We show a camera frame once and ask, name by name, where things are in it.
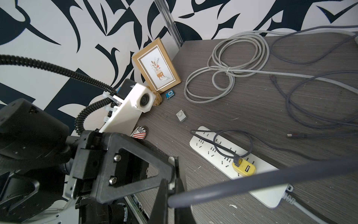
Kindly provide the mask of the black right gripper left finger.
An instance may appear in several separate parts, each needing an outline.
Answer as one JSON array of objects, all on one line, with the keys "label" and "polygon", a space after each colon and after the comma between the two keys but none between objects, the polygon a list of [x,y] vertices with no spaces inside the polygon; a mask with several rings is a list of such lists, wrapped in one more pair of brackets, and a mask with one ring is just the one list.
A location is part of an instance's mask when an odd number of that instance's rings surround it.
[{"label": "black right gripper left finger", "polygon": [[167,224],[168,223],[168,181],[162,179],[155,203],[149,218],[149,224]]}]

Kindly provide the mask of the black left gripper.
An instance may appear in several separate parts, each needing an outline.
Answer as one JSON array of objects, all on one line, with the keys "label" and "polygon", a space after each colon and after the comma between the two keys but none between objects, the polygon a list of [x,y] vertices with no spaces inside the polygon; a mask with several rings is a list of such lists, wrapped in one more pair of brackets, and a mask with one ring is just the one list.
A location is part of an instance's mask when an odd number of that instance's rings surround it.
[{"label": "black left gripper", "polygon": [[65,196],[74,200],[89,195],[98,203],[111,203],[174,178],[169,155],[146,140],[84,131],[73,145],[76,154]]}]

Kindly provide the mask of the yellow USB wall charger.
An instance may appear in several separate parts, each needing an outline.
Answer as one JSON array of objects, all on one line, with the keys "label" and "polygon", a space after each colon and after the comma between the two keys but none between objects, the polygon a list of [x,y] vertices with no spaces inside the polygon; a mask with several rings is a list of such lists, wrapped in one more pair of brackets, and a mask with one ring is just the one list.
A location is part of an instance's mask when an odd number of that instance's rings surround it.
[{"label": "yellow USB wall charger", "polygon": [[234,161],[232,163],[232,167],[235,172],[237,172],[243,177],[252,176],[256,174],[256,167],[247,160],[244,160],[243,158],[239,158],[237,161]]}]

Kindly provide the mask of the white power strip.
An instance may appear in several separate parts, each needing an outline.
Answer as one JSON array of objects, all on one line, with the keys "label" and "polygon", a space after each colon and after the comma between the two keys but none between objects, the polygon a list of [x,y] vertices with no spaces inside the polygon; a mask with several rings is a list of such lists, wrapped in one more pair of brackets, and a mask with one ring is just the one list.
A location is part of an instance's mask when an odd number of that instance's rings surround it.
[{"label": "white power strip", "polygon": [[[215,141],[217,144],[220,144],[234,151],[238,155],[243,155],[247,153],[245,149],[241,148],[240,146],[234,144],[233,142],[222,136],[217,136],[217,138],[215,138],[215,133],[211,132],[205,126],[201,126],[198,129],[201,130],[201,132],[197,132],[196,134],[204,139]],[[193,136],[190,141],[190,147],[230,179],[242,178],[242,176],[239,175],[236,171],[234,171],[232,167],[233,159],[220,155],[214,148],[213,144],[202,140],[196,136]],[[277,170],[275,166],[268,163],[266,160],[257,157],[254,154],[250,154],[244,159],[255,166],[257,174]],[[293,186],[287,183],[274,187],[254,190],[251,191],[250,194],[268,208],[274,209],[279,205],[281,199],[284,198],[285,193],[292,191]]]}]

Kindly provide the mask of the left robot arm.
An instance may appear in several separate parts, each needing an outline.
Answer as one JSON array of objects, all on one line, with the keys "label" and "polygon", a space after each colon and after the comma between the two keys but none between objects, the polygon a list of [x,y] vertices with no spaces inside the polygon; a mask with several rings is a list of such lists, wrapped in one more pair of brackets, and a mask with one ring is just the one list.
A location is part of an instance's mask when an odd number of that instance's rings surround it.
[{"label": "left robot arm", "polygon": [[24,222],[61,198],[80,203],[81,224],[124,224],[128,209],[123,198],[159,187],[151,223],[167,223],[168,185],[175,167],[169,156],[150,143],[131,137],[155,95],[126,79],[119,90],[61,66],[11,55],[2,65],[18,65],[57,73],[98,87],[104,98],[83,109],[69,127],[18,99],[1,109],[1,220]]}]

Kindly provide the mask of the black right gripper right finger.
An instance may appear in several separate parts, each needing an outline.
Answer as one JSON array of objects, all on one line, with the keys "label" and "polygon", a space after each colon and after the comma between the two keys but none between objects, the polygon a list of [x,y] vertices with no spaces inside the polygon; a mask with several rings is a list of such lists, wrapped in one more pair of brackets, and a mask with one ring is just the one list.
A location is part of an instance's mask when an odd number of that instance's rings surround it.
[{"label": "black right gripper right finger", "polygon": [[[184,184],[180,178],[175,180],[174,195],[185,192]],[[175,208],[174,209],[174,223],[175,224],[196,224],[190,207]]]}]

